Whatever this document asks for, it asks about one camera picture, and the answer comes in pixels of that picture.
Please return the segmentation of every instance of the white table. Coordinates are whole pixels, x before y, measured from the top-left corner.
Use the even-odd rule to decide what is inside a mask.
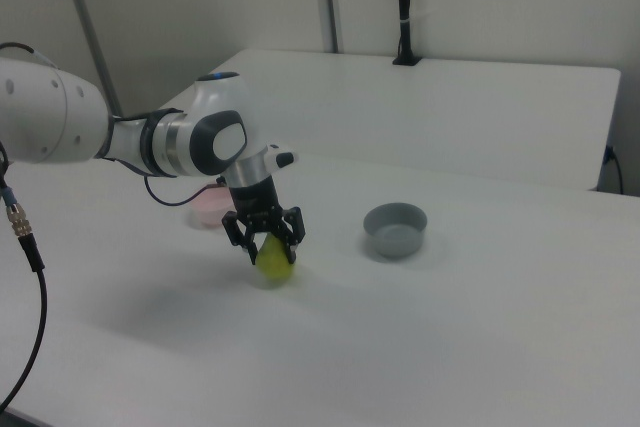
[[[12,407],[55,427],[630,426],[640,419],[640,200],[302,155],[277,175],[307,226],[268,290],[106,161],[14,165],[49,292]],[[158,180],[177,199],[197,180]],[[388,201],[429,216],[414,257],[362,247]],[[38,316],[0,222],[0,397]]]

